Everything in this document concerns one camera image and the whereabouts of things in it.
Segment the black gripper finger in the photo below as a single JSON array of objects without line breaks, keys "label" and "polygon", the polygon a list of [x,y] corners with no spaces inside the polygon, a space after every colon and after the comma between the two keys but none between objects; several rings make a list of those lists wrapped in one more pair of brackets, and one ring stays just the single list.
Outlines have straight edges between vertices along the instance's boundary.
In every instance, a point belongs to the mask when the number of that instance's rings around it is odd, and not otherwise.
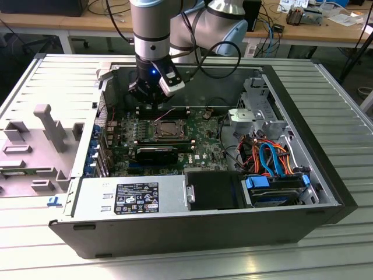
[{"label": "black gripper finger", "polygon": [[168,103],[173,96],[166,96],[162,89],[157,89],[156,91],[156,110],[161,110],[164,108],[165,104]]},{"label": "black gripper finger", "polygon": [[149,106],[153,111],[158,109],[156,102],[158,86],[144,80],[136,80],[129,84],[128,92],[138,102]]}]

